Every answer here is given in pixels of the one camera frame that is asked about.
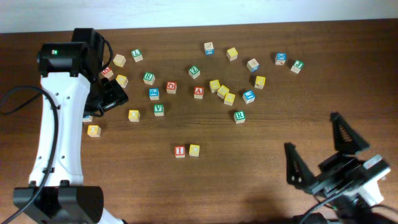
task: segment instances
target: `wood grain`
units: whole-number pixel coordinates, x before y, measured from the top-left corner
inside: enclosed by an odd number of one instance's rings
[[[292,141],[314,173],[317,164],[334,153],[331,111],[339,111],[392,172],[380,183],[384,203],[398,207],[398,20],[306,22],[166,29],[100,31],[124,68],[129,102],[94,119],[100,138],[83,127],[81,160],[85,185],[99,185],[106,208],[129,223],[238,223],[291,217],[315,201],[285,181],[283,143]],[[67,42],[71,32],[0,35],[0,92],[12,86],[39,85],[36,53],[44,42]],[[206,56],[203,43],[212,41],[215,54]],[[229,62],[226,49],[236,47]],[[130,51],[144,56],[134,62]],[[287,52],[286,66],[275,66],[276,52]],[[255,58],[255,75],[267,78],[263,90],[253,87],[246,62]],[[293,60],[305,63],[294,74]],[[188,68],[201,75],[193,80]],[[160,100],[151,101],[144,72],[156,76]],[[211,94],[209,81],[219,79],[236,94],[233,106]],[[167,81],[176,81],[168,95]],[[193,98],[195,86],[205,87],[203,100]],[[244,90],[256,100],[246,105]],[[4,110],[33,94],[20,93]],[[155,117],[153,104],[165,106]],[[0,219],[16,210],[14,187],[27,186],[39,140],[41,102],[0,119]],[[127,118],[139,110],[139,123]],[[233,112],[244,110],[244,124]],[[200,145],[200,156],[174,158],[174,146]],[[321,209],[326,217],[333,212]],[[32,223],[21,215],[16,223]]]

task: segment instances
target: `wooden alphabet block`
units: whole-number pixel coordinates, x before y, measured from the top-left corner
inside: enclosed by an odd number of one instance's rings
[[[125,77],[123,75],[117,75],[116,81],[123,88],[125,88],[127,86],[127,83],[129,83],[129,80],[127,80],[127,77]]]
[[[286,62],[286,53],[277,53],[275,56],[276,65],[284,65]]]
[[[259,69],[260,65],[256,59],[252,59],[252,60],[248,61],[247,67],[250,72],[255,72]]]
[[[232,106],[234,104],[235,94],[227,93],[225,95],[224,104]]]
[[[229,93],[229,88],[226,88],[224,85],[222,85],[218,90],[217,90],[217,96],[221,97],[221,99],[225,98],[225,95]]]
[[[235,60],[238,58],[238,51],[233,47],[226,51],[226,56],[230,61]]]
[[[210,90],[212,93],[217,92],[219,88],[220,88],[220,82],[218,80],[210,81]]]
[[[92,116],[84,116],[83,117],[83,122],[92,122],[93,121],[93,117]]]
[[[175,146],[174,154],[176,158],[185,158],[185,146]]]
[[[149,98],[150,98],[150,100],[159,100],[159,89],[158,88],[150,88],[149,89]]]
[[[112,75],[113,75],[113,72],[112,72],[111,68],[106,67],[106,68],[101,72],[101,74],[102,74],[104,77],[106,77],[106,78],[111,78]]]
[[[91,137],[99,137],[101,135],[101,128],[98,125],[89,125],[87,134]]]
[[[196,79],[200,75],[200,70],[196,66],[192,66],[192,68],[189,69],[188,74],[193,78]]]
[[[139,122],[139,116],[138,110],[129,110],[129,120],[131,122]]]
[[[254,84],[255,88],[263,89],[265,84],[266,84],[265,77],[261,77],[261,76],[256,77],[256,83]]]
[[[200,146],[198,145],[190,145],[189,146],[189,155],[199,157]]]
[[[133,51],[131,52],[131,55],[132,55],[134,61],[136,61],[136,62],[139,62],[139,61],[141,61],[142,59],[144,59],[144,58],[142,57],[141,51],[140,51],[139,49],[133,50]]]
[[[212,42],[205,43],[205,54],[206,55],[214,54],[214,47]]]
[[[235,112],[234,120],[236,124],[244,123],[244,121],[246,120],[246,115],[244,114],[243,111]]]
[[[177,83],[176,82],[167,82],[166,86],[167,93],[176,94],[177,93]]]
[[[124,64],[126,63],[126,58],[123,55],[116,55],[113,59],[113,63],[119,67],[124,66]]]
[[[243,93],[243,100],[246,104],[253,102],[254,99],[256,99],[256,96],[252,90]]]
[[[195,99],[203,99],[203,93],[205,89],[200,86],[195,86],[195,90],[193,91],[193,97]]]
[[[149,72],[146,72],[144,75],[144,83],[148,85],[153,85],[155,82],[155,75]]]
[[[155,113],[155,116],[164,116],[163,105],[154,105],[154,113]]]
[[[292,69],[290,69],[290,70],[296,74],[299,74],[301,69],[303,69],[303,66],[304,66],[304,63],[297,60],[296,62],[294,62]]]

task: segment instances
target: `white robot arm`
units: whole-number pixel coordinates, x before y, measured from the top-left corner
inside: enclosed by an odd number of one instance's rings
[[[58,140],[50,173],[41,197],[24,213],[37,223],[123,224],[103,207],[100,187],[83,186],[80,146],[83,115],[102,116],[128,101],[115,80],[98,79],[103,66],[103,47],[110,45],[94,29],[75,29],[72,42],[45,44],[39,52],[41,85],[57,107]],[[14,204],[22,208],[45,177],[52,152],[54,116],[43,96],[39,150],[29,177],[29,187],[16,188]]]

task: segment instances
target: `black cable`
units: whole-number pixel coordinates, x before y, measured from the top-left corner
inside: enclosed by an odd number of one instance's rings
[[[320,207],[326,205],[327,203],[333,201],[334,199],[342,196],[347,190],[342,189],[340,192],[333,194],[332,196],[324,199],[322,202],[319,202],[318,204],[314,205],[312,208],[310,208],[307,212],[304,213],[303,218],[300,220],[298,224],[303,224],[304,221],[313,213],[315,210],[319,209]]]
[[[385,209],[387,209],[387,210],[390,210],[390,211],[392,211],[392,212],[398,214],[398,210],[396,210],[396,209],[394,209],[394,208],[392,208],[392,207],[390,207],[390,206],[387,206],[387,205],[373,205],[373,206],[371,207],[371,209],[373,209],[373,208],[385,208]]]
[[[314,197],[314,199],[318,202],[318,203],[320,203],[321,201],[317,198],[317,196],[316,195],[314,195],[313,196]],[[326,208],[330,208],[330,209],[333,209],[334,210],[334,208],[331,206],[331,205],[325,205],[325,207]]]
[[[8,91],[3,96],[3,98],[0,101],[0,108],[3,106],[3,104],[6,102],[6,100],[13,93],[15,93],[15,92],[17,92],[19,90],[34,90],[34,91],[39,92],[40,95],[44,95],[45,97],[47,97],[48,101],[51,104],[51,109],[52,109],[52,113],[53,113],[53,116],[54,116],[54,134],[53,134],[53,140],[52,140],[49,163],[47,164],[47,169],[45,170],[45,174],[43,176],[42,182],[39,185],[39,188],[36,190],[35,194],[33,194],[33,196],[29,199],[29,201],[22,208],[20,208],[16,213],[14,213],[9,218],[7,218],[4,222],[2,222],[2,224],[7,224],[7,223],[13,221],[13,219],[18,217],[22,212],[24,212],[26,210],[26,208],[34,202],[34,200],[37,198],[37,196],[39,196],[39,194],[43,190],[44,185],[45,185],[45,183],[46,183],[46,181],[47,181],[47,179],[48,179],[48,177],[49,177],[49,175],[51,173],[52,162],[54,160],[55,149],[57,147],[57,139],[58,139],[58,113],[57,113],[57,106],[55,106],[55,103],[54,103],[53,99],[51,98],[51,96],[46,91],[44,91],[41,88],[38,88],[36,86],[17,86],[17,87],[14,87],[13,89]],[[28,100],[25,103],[21,104],[16,109],[14,109],[14,110],[12,110],[10,112],[7,112],[7,113],[0,112],[0,114],[11,114],[11,113],[14,113],[14,112],[20,110],[21,108],[23,108],[24,106],[28,105],[30,102],[35,100],[37,97],[38,96],[35,95],[33,98],[31,98],[30,100]]]
[[[19,106],[17,106],[15,109],[13,109],[12,111],[8,111],[8,112],[1,112],[0,111],[0,114],[1,115],[9,115],[9,114],[12,114],[12,113],[14,113],[14,112],[16,112],[16,111],[19,111],[20,109],[22,109],[24,106],[26,106],[26,105],[28,105],[29,103],[31,103],[32,101],[34,101],[34,100],[36,100],[38,97],[40,97],[42,94],[41,93],[38,93],[38,94],[36,94],[35,96],[33,96],[30,100],[28,100],[28,101],[26,101],[25,103],[23,103],[23,104],[21,104],[21,105],[19,105]]]
[[[102,72],[106,67],[109,66],[109,64],[111,63],[112,58],[113,58],[113,50],[112,50],[111,44],[105,39],[104,39],[104,42],[108,46],[108,49],[109,49],[109,60],[108,60],[108,62],[106,62],[106,64],[104,66],[102,66],[100,72]]]

